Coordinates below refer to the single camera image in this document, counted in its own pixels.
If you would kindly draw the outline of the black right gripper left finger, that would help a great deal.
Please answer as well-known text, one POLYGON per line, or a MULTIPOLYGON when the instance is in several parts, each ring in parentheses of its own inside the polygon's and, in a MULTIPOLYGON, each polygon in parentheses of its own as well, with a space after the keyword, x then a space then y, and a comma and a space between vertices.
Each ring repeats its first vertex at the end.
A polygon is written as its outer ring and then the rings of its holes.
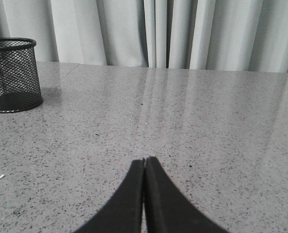
POLYGON ((144 160, 133 160, 107 203, 77 233, 139 233, 143 212, 144 160))

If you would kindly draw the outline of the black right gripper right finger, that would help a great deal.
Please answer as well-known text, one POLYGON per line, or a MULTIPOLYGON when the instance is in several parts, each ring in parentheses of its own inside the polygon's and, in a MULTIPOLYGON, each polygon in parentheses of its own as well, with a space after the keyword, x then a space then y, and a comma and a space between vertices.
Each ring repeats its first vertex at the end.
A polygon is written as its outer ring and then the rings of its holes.
POLYGON ((145 166, 144 202, 149 233, 225 233, 179 191, 156 157, 145 166))

